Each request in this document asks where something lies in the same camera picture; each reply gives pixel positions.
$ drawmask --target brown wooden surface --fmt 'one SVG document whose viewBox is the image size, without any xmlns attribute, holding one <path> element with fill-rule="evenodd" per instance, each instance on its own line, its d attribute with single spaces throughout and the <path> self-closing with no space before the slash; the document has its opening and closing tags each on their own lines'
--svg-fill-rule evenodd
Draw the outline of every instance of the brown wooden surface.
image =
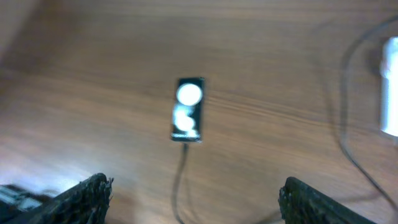
<svg viewBox="0 0 398 224">
<path fill-rule="evenodd" d="M 397 223 L 335 139 L 343 51 L 397 11 L 392 0 L 44 2 L 2 62 L 0 182 L 62 192 L 104 172 L 115 177 L 109 223 L 176 223 L 174 85 L 203 76 L 204 141 L 191 145 L 180 210 L 254 223 L 295 176 Z M 398 152 L 378 129 L 374 70 L 397 28 L 360 48 L 349 98 L 354 154 L 396 200 Z"/>
</svg>

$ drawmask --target wood grain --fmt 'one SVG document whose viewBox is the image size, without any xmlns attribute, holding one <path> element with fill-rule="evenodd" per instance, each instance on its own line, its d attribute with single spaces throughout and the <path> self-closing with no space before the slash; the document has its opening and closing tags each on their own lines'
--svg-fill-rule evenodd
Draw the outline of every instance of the wood grain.
<svg viewBox="0 0 398 224">
<path fill-rule="evenodd" d="M 295 176 L 396 223 L 335 134 L 343 51 L 397 11 L 390 0 L 44 1 L 1 62 L 0 183 L 62 192 L 104 172 L 115 177 L 109 223 L 176 223 L 174 85 L 202 76 L 204 142 L 191 145 L 183 218 L 255 223 L 275 215 L 279 188 Z M 360 48 L 349 91 L 349 143 L 396 200 L 376 59 L 397 28 Z"/>
</svg>

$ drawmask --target black cable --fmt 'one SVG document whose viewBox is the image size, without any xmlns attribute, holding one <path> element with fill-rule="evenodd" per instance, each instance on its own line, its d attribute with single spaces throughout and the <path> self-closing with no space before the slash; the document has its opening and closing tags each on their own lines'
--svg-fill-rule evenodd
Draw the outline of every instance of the black cable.
<svg viewBox="0 0 398 224">
<path fill-rule="evenodd" d="M 182 144 L 180 164 L 178 165 L 177 173 L 175 174 L 175 177 L 174 177 L 173 190 L 172 190 L 172 209 L 173 209 L 173 214 L 174 214 L 174 218 L 176 219 L 176 221 L 178 221 L 180 224 L 185 224 L 185 223 L 184 223 L 184 221 L 182 221 L 180 215 L 178 214 L 178 207 L 177 207 L 178 190 L 180 188 L 182 172 L 183 172 L 183 170 L 185 168 L 185 164 L 187 163 L 188 150 L 189 150 L 188 144 L 187 143 L 183 143 Z"/>
<path fill-rule="evenodd" d="M 358 39 L 356 39 L 346 50 L 342 59 L 341 59 L 341 67 L 340 67 L 340 148 L 346 158 L 361 171 L 361 173 L 367 178 L 367 180 L 373 185 L 373 187 L 380 192 L 380 194 L 390 203 L 391 207 L 398 212 L 398 206 L 393 201 L 393 199 L 388 195 L 388 193 L 366 172 L 365 169 L 358 163 L 358 161 L 353 157 L 351 149 L 347 144 L 347 126 L 348 126 L 348 87 L 349 87 L 349 73 L 348 67 L 349 63 L 358 49 L 358 47 L 365 41 L 370 38 L 370 36 L 379 32 L 381 29 L 388 26 L 390 23 L 398 21 L 398 15 L 392 16 L 391 18 L 381 22 L 377 26 L 369 29 Z"/>
</svg>

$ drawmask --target white circle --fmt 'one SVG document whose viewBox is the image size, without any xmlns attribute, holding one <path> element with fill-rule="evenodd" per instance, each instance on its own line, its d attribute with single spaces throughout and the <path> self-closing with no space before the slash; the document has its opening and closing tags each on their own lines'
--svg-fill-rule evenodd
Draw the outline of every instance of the white circle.
<svg viewBox="0 0 398 224">
<path fill-rule="evenodd" d="M 188 116 L 179 116 L 175 120 L 176 127 L 181 131 L 189 131 L 195 125 L 195 120 Z"/>
<path fill-rule="evenodd" d="M 184 105 L 193 106 L 202 98 L 201 89 L 192 83 L 187 83 L 177 90 L 177 99 Z"/>
</svg>

